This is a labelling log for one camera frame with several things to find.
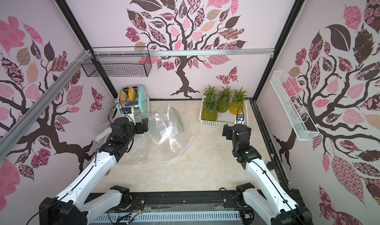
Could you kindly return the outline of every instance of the pink wall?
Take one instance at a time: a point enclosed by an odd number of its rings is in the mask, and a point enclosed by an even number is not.
[[[5,135],[83,48],[54,0],[0,0],[0,8],[0,135]],[[0,162],[3,224],[25,224],[45,197],[55,197],[88,165],[95,127],[107,121],[110,102],[101,78],[80,70],[71,79]],[[38,216],[30,224],[39,224]]]
[[[269,82],[258,100],[316,225],[379,224],[379,28],[380,0],[307,0],[274,70],[304,98],[313,140],[295,137]]]

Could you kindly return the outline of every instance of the white plastic basket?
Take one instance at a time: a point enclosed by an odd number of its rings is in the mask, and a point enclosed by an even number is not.
[[[202,120],[202,109],[203,109],[203,102],[205,98],[206,96],[204,95],[202,97],[201,110],[199,112],[199,120],[201,121],[202,126],[213,127],[213,128],[223,128],[225,124],[228,124],[228,126],[233,126],[235,124],[236,115],[231,114],[230,110],[227,110],[225,113],[218,112],[218,118],[216,121]],[[244,112],[243,124],[248,125],[247,100],[244,101],[243,112]]]

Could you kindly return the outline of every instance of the clear plastic bag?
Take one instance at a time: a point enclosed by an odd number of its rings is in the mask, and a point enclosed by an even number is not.
[[[190,147],[194,136],[185,131],[181,117],[170,105],[166,111],[157,112],[155,120],[157,133],[153,142],[159,148],[163,163],[167,164]]]

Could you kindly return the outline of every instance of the beige floor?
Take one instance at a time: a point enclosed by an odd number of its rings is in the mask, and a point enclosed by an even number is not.
[[[235,189],[247,182],[257,186],[232,156],[232,143],[221,135],[222,129],[200,125],[200,101],[154,101],[150,103],[150,111],[167,109],[169,104],[179,112],[184,128],[195,136],[189,149],[180,158],[164,165],[157,146],[151,146],[146,164],[125,165],[126,160],[120,160],[92,192],[106,192],[114,185],[127,187],[131,192]],[[263,160],[268,161],[269,155],[249,104],[248,117],[252,128],[250,143]]]

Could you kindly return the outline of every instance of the wire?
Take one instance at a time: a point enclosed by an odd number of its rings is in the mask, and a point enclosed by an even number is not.
[[[38,211],[35,215],[33,215],[33,216],[28,220],[28,222],[26,223],[26,225],[28,225],[29,222],[32,220],[32,218],[34,218],[37,214],[39,214],[39,213],[41,213],[42,211],[44,211],[45,209],[48,209],[48,208],[50,208],[51,206],[55,205],[56,203],[58,203],[59,201],[61,201],[61,200],[62,200],[64,197],[66,197],[67,195],[68,195],[68,194],[65,194],[62,198],[60,198],[59,200],[57,200],[55,203],[49,205],[48,207],[42,209],[41,211]]]
[[[261,166],[259,166],[256,162],[252,161],[254,164],[256,164],[258,167],[260,167],[260,169],[264,172],[264,170],[261,168]],[[288,202],[286,202],[286,199],[284,199],[284,197],[282,196],[282,194],[278,191],[277,187],[274,185],[273,181],[271,180],[271,178],[267,175],[267,173],[264,173],[268,179],[270,180],[270,182],[272,183],[273,187],[277,190],[278,194],[281,196],[281,198],[283,199],[283,202],[286,203],[288,205],[288,207],[292,210],[292,212],[294,213],[294,215],[299,219],[299,221],[302,223],[302,225],[305,225],[302,220],[298,217],[298,215],[296,214],[296,212],[294,212],[294,210],[290,207],[290,205],[288,204]]]

